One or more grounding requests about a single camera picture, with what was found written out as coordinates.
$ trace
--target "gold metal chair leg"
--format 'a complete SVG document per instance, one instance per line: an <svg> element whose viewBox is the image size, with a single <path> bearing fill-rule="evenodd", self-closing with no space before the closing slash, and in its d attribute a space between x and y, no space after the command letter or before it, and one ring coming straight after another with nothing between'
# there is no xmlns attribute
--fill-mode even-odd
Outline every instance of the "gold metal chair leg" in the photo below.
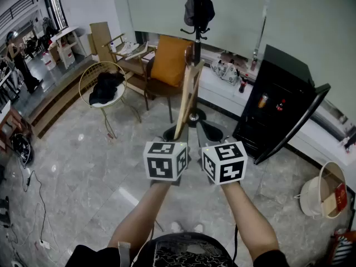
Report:
<svg viewBox="0 0 356 267"><path fill-rule="evenodd" d="M102 113L103 113L103 115L104 115L104 118L105 118L105 126L106 126L107 132L108 132L110 135L112 135L114 138L117 139L117 137L116 137L116 135L114 134L113 129L112 129L112 127L111 127L111 125L110 125L110 123L109 123L109 121L108 121L108 119L107 119L106 112L104 111L104 109L101 109L101 111L102 111Z"/></svg>
<svg viewBox="0 0 356 267"><path fill-rule="evenodd" d="M132 113L135 115L135 117L137 118L137 120L138 120L139 122L141 122L141 118L140 118L139 112L138 112L133 106L131 106L131 105L129 105L128 103L126 103L124 97L121 97L121 101L122 101L122 103L123 103L125 106L128 106L128 107L131 109Z"/></svg>

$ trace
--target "wooden platform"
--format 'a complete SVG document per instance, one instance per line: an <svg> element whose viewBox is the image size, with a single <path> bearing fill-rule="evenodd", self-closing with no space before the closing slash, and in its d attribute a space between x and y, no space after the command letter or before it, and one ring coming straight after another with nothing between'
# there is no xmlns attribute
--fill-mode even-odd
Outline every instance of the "wooden platform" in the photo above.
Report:
<svg viewBox="0 0 356 267"><path fill-rule="evenodd" d="M35 136L41 139L54 122L80 97L78 90L80 78L85 69L94 63L96 62L90 60L74 70L29 115L28 122Z"/></svg>

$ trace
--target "wooden armchair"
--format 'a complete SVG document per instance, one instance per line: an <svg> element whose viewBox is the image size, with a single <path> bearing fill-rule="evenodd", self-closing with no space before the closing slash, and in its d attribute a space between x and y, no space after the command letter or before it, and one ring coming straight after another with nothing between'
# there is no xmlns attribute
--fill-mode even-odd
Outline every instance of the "wooden armchair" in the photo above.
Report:
<svg viewBox="0 0 356 267"><path fill-rule="evenodd" d="M192 45L189 45L184 53L185 66L190 67L192 62ZM157 97L166 97L168 101L169 118L170 122L173 123L172 119L172 108L171 108L171 97L182 92L184 76L180 81L178 87L168 85L158 79L151 78L151 71L154 66L155 58L152 58L146 66L146 86L144 90L146 109L149 110L149 103L147 100L147 94L155 95Z"/></svg>

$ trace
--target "woman in black dress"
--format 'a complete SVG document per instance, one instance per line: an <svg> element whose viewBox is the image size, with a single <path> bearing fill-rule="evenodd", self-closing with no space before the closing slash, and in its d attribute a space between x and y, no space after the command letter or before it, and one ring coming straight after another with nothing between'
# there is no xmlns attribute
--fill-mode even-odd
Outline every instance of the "woman in black dress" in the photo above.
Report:
<svg viewBox="0 0 356 267"><path fill-rule="evenodd" d="M23 75L24 83L26 84L27 87L27 91L29 93L33 93L34 89L39 85L40 81L31 75L27 67L27 64L25 63L24 58L22 56L23 49L17 48L13 42L14 42L14 33L9 32L6 36L7 56L11 60L13 60L16 68L21 71Z"/></svg>

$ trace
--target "white power plug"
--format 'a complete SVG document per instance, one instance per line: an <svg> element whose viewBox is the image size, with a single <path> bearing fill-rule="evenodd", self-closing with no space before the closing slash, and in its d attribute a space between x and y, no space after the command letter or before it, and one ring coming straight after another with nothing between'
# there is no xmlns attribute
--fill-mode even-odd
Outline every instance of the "white power plug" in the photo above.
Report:
<svg viewBox="0 0 356 267"><path fill-rule="evenodd" d="M40 240L39 244L40 244L40 246L42 246L42 247L44 247L46 249L51 249L50 244L48 242L44 241L44 240Z"/></svg>

